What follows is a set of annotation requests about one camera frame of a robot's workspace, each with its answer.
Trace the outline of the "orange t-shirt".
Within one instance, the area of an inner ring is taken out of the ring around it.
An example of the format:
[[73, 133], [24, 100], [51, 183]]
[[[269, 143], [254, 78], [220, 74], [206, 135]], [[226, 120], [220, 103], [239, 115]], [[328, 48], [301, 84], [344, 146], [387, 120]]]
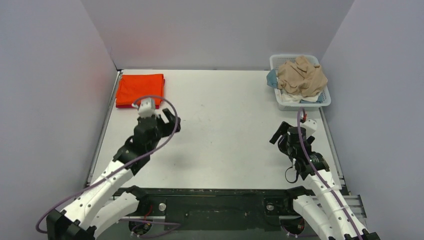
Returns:
[[124, 74], [116, 92], [115, 105], [132, 105], [143, 96], [164, 96], [165, 77], [163, 74]]

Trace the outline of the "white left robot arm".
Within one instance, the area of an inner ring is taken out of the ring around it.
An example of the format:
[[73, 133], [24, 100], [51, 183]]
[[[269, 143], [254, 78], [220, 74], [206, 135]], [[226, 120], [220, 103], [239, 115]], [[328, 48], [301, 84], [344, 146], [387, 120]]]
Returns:
[[103, 173], [87, 188], [76, 193], [73, 201], [61, 211], [52, 209], [46, 216], [49, 240], [94, 240], [104, 230], [127, 214], [143, 215], [149, 210], [149, 201], [140, 195], [124, 194], [113, 203], [107, 203], [114, 193], [137, 175], [150, 156], [164, 147], [181, 129], [176, 112], [163, 109], [164, 122], [155, 110], [142, 110], [137, 118], [133, 135], [118, 149]]

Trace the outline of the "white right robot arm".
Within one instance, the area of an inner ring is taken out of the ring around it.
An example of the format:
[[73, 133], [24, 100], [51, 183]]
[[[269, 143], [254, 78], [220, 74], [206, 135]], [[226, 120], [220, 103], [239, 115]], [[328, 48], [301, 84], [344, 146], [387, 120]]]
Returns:
[[270, 139], [291, 162], [302, 186], [282, 201], [290, 215], [300, 215], [321, 240], [378, 240], [355, 216], [333, 178], [324, 157], [312, 150], [315, 138], [307, 135], [306, 123], [292, 126], [283, 121]]

